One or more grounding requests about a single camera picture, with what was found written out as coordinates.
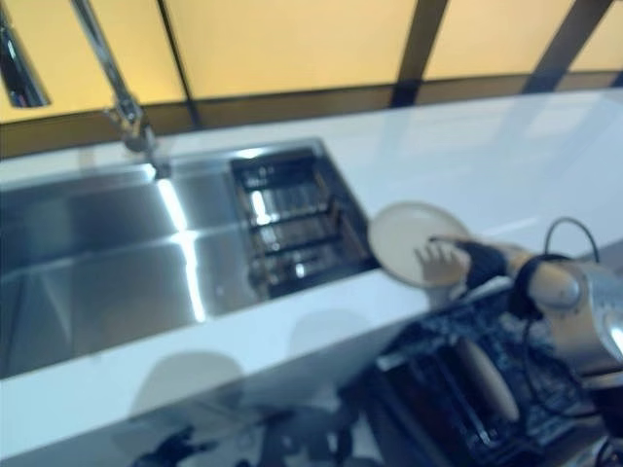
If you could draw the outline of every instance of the white countertop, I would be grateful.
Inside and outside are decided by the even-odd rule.
[[[396,201],[424,200],[453,212],[476,234],[539,250],[548,225],[561,215],[585,222],[600,245],[623,237],[621,128],[623,90],[604,90],[242,126],[161,142],[163,152],[176,157],[320,137],[368,216]],[[20,158],[2,162],[0,184],[127,157],[114,143]],[[554,242],[571,255],[588,251],[585,238],[571,228],[561,228]],[[427,308],[423,292],[375,270],[5,379],[0,459],[256,374]],[[152,369],[189,350],[233,365],[210,372],[188,368],[146,400],[141,389]]]

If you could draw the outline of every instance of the faucet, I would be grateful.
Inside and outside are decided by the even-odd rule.
[[[49,105],[50,100],[35,69],[21,46],[17,32],[11,25],[6,9],[0,0],[0,70],[9,92],[11,104],[15,107],[40,107]],[[124,78],[110,51],[106,37],[101,30],[89,0],[71,0],[83,31],[89,39],[93,52],[108,78],[114,92],[114,107],[105,114],[121,130],[126,147],[135,153],[142,153],[155,169],[156,178],[166,178],[168,167],[156,161],[156,136],[147,115],[129,92]]]

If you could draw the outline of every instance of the sink basin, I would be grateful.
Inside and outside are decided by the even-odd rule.
[[[0,377],[376,266],[318,141],[7,187]]]

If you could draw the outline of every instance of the black cable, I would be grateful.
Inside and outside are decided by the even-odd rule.
[[[586,227],[577,219],[573,219],[572,217],[560,217],[552,223],[552,225],[547,230],[547,235],[545,236],[545,246],[543,247],[544,253],[549,253],[549,244],[552,241],[552,235],[554,234],[554,230],[556,230],[556,228],[563,223],[574,224],[586,234],[588,241],[591,242],[591,248],[593,249],[593,258],[595,259],[595,263],[599,263],[601,261],[600,250],[597,247],[597,242],[595,241],[593,234],[591,233],[591,231],[588,230],[588,227]]]
[[[595,467],[604,467],[605,452],[607,451],[608,446],[609,442],[608,439],[606,439],[595,456]]]
[[[532,325],[534,324],[534,319],[529,319],[528,322],[526,323],[526,326],[524,327],[524,333],[522,335],[522,366],[523,366],[523,370],[524,370],[524,376],[526,378],[526,383],[528,385],[528,390],[531,393],[532,398],[534,399],[534,401],[547,413],[550,413],[552,415],[555,416],[559,416],[562,418],[571,418],[571,419],[582,419],[582,418],[590,418],[596,415],[599,415],[599,413],[597,411],[589,411],[589,412],[583,412],[583,413],[566,413],[566,412],[562,412],[559,411],[557,409],[553,409],[552,407],[548,406],[545,401],[543,401],[543,399],[540,397],[540,395],[538,394],[538,390],[536,389],[536,386],[534,386],[534,383],[532,381],[531,378],[531,374],[530,374],[530,331],[532,328]]]

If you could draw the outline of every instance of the yellow wall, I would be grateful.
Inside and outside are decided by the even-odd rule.
[[[390,83],[416,0],[167,0],[197,98]]]
[[[108,107],[110,90],[70,0],[4,0],[53,104],[14,109],[0,80],[0,123]],[[418,0],[165,0],[193,96],[394,82]],[[92,0],[142,103],[184,92],[156,0]],[[572,0],[450,0],[427,80],[529,74]],[[571,71],[623,68],[614,2]]]
[[[570,70],[623,70],[623,2],[610,5]]]
[[[182,100],[158,4],[154,0],[92,0],[128,88],[142,103]],[[0,80],[0,122],[109,107],[112,91],[69,0],[5,0],[19,37],[52,101],[16,109]]]
[[[424,78],[531,73],[572,0],[451,0]]]

